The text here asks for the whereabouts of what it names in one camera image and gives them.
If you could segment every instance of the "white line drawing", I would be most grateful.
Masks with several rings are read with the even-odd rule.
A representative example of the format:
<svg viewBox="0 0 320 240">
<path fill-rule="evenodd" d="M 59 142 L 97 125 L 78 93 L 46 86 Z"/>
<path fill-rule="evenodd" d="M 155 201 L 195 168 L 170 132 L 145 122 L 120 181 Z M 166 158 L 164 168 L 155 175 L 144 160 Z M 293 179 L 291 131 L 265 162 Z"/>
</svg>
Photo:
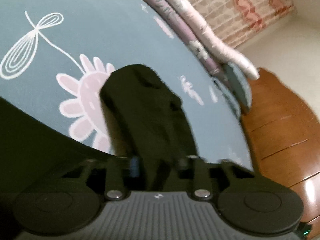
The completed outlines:
<svg viewBox="0 0 320 240">
<path fill-rule="evenodd" d="M 192 89 L 192 87 L 193 87 L 192 83 L 187 81 L 186 77 L 183 75 L 179 79 L 181 81 L 181 87 L 182 87 L 183 91 L 185 93 L 188 93 L 188 95 L 191 98 L 195 99 L 199 105 L 204 106 L 204 102 L 202 101 L 201 97 L 198 95 L 198 93 L 196 91 L 194 91 Z"/>
<path fill-rule="evenodd" d="M 50 46 L 54 47 L 68 58 L 70 58 L 80 71 L 85 74 L 83 68 L 64 50 L 51 43 L 40 30 L 59 25 L 63 22 L 61 13 L 50 13 L 42 17 L 37 25 L 31 21 L 27 11 L 24 12 L 27 20 L 33 27 L 33 30 L 19 39 L 11 49 L 5 54 L 0 63 L 0 77 L 6 80 L 14 79 L 20 76 L 30 66 L 36 55 L 38 48 L 38 36 L 40 35 Z"/>
<path fill-rule="evenodd" d="M 214 93 L 213 87 L 209 86 L 209 92 L 210 92 L 210 96 L 212 99 L 212 102 L 217 103 L 218 102 L 218 98 L 216 96 L 216 94 Z"/>
<path fill-rule="evenodd" d="M 174 39 L 174 35 L 169 29 L 169 27 L 164 23 L 163 20 L 161 20 L 159 17 L 154 16 L 153 19 L 156 21 L 156 23 L 159 25 L 159 27 L 164 31 L 165 34 L 168 35 L 170 39 Z"/>
<path fill-rule="evenodd" d="M 148 13 L 147 8 L 146 8 L 143 4 L 141 5 L 141 8 L 142 8 L 142 10 L 143 10 L 145 13 Z"/>
</svg>

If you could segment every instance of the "pink flower pattern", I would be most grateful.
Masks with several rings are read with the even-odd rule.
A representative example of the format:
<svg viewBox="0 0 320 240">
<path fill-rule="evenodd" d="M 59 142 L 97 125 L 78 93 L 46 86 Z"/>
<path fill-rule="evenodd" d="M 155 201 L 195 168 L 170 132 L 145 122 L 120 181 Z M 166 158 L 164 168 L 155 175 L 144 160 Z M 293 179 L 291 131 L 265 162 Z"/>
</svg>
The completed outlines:
<svg viewBox="0 0 320 240">
<path fill-rule="evenodd" d="M 69 118 L 77 118 L 69 127 L 69 135 L 76 141 L 84 141 L 94 131 L 92 147 L 108 153 L 110 138 L 101 108 L 99 92 L 103 84 L 115 71 L 112 64 L 103 65 L 98 57 L 93 58 L 94 65 L 83 54 L 80 55 L 85 74 L 77 80 L 67 74 L 59 73 L 56 78 L 59 85 L 75 98 L 63 101 L 60 113 Z"/>
</svg>

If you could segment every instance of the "black cloth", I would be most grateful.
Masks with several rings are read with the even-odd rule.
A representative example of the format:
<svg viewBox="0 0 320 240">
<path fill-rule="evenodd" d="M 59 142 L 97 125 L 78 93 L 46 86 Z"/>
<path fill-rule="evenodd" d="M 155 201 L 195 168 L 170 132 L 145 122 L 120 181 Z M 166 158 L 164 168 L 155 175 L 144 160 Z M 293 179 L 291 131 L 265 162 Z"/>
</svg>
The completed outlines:
<svg viewBox="0 0 320 240">
<path fill-rule="evenodd" d="M 161 163 L 172 166 L 197 155 L 181 99 L 149 67 L 129 65 L 113 72 L 100 96 L 116 118 L 122 140 L 130 144 L 128 155 L 141 157 L 149 170 L 153 167 L 150 183 Z"/>
<path fill-rule="evenodd" d="M 0 97 L 0 239 L 12 240 L 20 226 L 12 215 L 12 203 L 25 188 L 60 163 L 105 154 L 60 134 Z"/>
</svg>

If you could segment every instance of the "pink curtain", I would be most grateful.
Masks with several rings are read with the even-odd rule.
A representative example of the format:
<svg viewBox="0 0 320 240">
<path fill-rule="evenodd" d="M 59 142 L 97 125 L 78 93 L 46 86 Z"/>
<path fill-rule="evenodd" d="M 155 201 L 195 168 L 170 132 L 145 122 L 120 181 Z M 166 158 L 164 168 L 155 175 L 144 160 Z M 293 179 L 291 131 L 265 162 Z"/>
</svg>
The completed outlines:
<svg viewBox="0 0 320 240">
<path fill-rule="evenodd" d="M 292 0 L 189 0 L 214 33 L 236 47 L 294 10 Z"/>
</svg>

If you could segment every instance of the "gray plastic panel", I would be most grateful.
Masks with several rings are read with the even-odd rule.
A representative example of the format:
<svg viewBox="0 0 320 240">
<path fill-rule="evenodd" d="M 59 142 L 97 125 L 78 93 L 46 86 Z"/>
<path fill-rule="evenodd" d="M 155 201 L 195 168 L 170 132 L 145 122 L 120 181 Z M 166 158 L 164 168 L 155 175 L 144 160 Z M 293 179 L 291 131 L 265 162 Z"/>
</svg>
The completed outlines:
<svg viewBox="0 0 320 240">
<path fill-rule="evenodd" d="M 128 199 L 108 203 L 87 227 L 65 236 L 20 234 L 16 240 L 298 240 L 290 233 L 255 237 L 227 225 L 206 202 L 185 192 L 133 192 Z"/>
</svg>

